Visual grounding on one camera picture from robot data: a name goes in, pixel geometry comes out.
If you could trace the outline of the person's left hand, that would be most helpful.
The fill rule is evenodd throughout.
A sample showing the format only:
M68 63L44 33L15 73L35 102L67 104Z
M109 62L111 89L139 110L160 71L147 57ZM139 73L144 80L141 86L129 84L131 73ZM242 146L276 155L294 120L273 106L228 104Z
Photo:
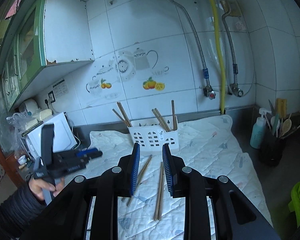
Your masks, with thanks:
M29 181L29 188L39 201L44 200L43 190L52 192L53 196L56 197L62 191L64 185L65 185L64 178L61 178L60 182L55 186L42 179L31 178Z

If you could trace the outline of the black sleeved left forearm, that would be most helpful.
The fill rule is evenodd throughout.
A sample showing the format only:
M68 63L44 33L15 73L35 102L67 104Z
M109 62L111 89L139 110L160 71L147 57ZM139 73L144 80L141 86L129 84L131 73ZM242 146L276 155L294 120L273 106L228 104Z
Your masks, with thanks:
M29 188L29 182L0 204L0 239L16 239L46 207Z

